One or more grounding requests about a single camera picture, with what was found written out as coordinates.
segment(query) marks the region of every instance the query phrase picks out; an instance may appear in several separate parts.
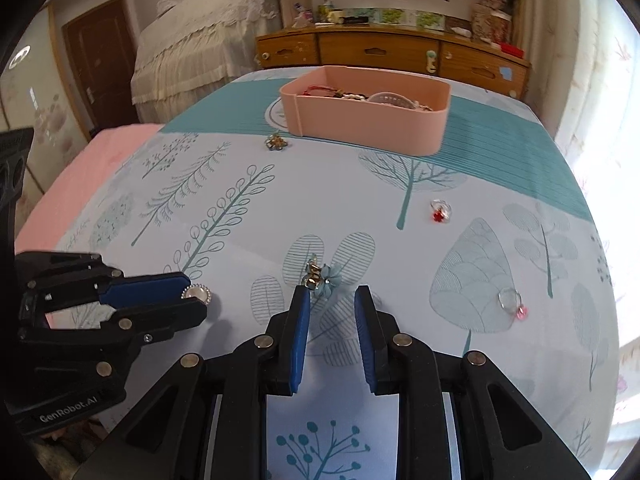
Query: wooden dresser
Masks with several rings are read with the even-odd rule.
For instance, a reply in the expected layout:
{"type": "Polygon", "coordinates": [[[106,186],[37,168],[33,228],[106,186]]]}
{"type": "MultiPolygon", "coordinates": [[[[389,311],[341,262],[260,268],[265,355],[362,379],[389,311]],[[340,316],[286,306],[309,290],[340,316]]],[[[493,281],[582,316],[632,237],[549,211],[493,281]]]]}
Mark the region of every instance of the wooden dresser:
{"type": "Polygon", "coordinates": [[[529,62],[446,32],[389,25],[285,29],[257,38],[263,68],[350,65],[453,79],[522,99],[529,62]]]}

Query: blue gripper pad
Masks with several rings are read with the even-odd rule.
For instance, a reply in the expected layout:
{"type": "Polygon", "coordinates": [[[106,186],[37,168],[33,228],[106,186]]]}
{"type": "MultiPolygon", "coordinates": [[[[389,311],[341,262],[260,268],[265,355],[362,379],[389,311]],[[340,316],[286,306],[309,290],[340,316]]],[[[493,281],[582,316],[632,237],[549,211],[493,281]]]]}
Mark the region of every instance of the blue gripper pad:
{"type": "Polygon", "coordinates": [[[309,289],[304,289],[302,301],[300,302],[300,313],[296,323],[296,332],[291,345],[291,375],[289,386],[292,393],[298,392],[298,387],[302,382],[302,368],[305,364],[306,335],[309,332],[309,317],[311,315],[311,296],[309,289]]]}
{"type": "Polygon", "coordinates": [[[148,278],[150,276],[135,276],[113,283],[105,293],[99,295],[100,303],[120,309],[178,301],[184,289],[191,285],[191,280],[181,272],[148,278]]]}
{"type": "Polygon", "coordinates": [[[373,344],[367,326],[367,319],[364,314],[364,307],[358,291],[353,297],[354,313],[356,317],[356,328],[358,330],[358,341],[360,342],[360,354],[362,356],[362,366],[364,367],[364,377],[367,380],[371,393],[375,393],[378,386],[376,379],[376,361],[373,352],[373,344]]]}

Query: box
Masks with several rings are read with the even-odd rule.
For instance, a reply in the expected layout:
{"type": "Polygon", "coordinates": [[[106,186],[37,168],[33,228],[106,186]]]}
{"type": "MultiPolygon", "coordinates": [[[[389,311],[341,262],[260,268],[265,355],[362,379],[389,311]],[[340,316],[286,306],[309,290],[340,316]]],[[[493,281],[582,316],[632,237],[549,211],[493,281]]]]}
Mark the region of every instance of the box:
{"type": "Polygon", "coordinates": [[[440,149],[449,115],[451,86],[437,79],[393,70],[322,66],[280,88],[289,132],[359,144],[403,155],[433,155],[440,149]],[[370,96],[393,92],[433,112],[387,104],[305,96],[311,85],[370,96]]]}

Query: teal stripe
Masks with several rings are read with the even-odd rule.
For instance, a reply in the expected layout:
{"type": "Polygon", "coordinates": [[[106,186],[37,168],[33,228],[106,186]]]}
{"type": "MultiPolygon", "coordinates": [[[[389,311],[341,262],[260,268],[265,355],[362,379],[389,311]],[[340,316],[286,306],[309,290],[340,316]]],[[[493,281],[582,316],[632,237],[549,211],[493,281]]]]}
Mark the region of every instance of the teal stripe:
{"type": "MultiPolygon", "coordinates": [[[[235,82],[197,102],[161,131],[273,133],[267,107],[289,79],[235,82]]],[[[452,97],[440,151],[423,157],[593,221],[569,166],[546,130],[498,108],[452,97]]]]}

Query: gold brooch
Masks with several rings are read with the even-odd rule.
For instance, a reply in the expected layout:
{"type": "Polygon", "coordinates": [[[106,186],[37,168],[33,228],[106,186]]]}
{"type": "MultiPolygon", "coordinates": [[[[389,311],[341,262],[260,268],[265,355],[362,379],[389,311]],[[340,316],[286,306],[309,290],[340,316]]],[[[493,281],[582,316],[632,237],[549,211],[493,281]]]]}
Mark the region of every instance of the gold brooch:
{"type": "Polygon", "coordinates": [[[286,148],[289,145],[289,143],[284,140],[279,134],[270,135],[269,137],[267,137],[267,140],[265,140],[264,143],[267,145],[267,148],[270,152],[272,152],[273,150],[280,151],[282,148],[286,148]]]}

